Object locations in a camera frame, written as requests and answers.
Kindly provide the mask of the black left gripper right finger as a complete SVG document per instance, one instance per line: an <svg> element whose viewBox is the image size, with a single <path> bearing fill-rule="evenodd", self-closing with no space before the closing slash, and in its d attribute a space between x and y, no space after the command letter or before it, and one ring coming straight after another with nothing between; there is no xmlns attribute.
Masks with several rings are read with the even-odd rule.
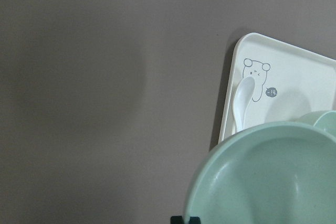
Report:
<svg viewBox="0 0 336 224"><path fill-rule="evenodd" d="M188 224L201 224L200 217L190 217Z"/></svg>

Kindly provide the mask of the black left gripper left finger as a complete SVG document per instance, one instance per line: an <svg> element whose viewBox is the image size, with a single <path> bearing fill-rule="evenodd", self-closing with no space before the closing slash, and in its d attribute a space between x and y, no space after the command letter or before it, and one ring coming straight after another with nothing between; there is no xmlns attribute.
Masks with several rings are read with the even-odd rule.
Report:
<svg viewBox="0 0 336 224"><path fill-rule="evenodd" d="M170 224L183 224L183 217L182 216L171 216Z"/></svg>

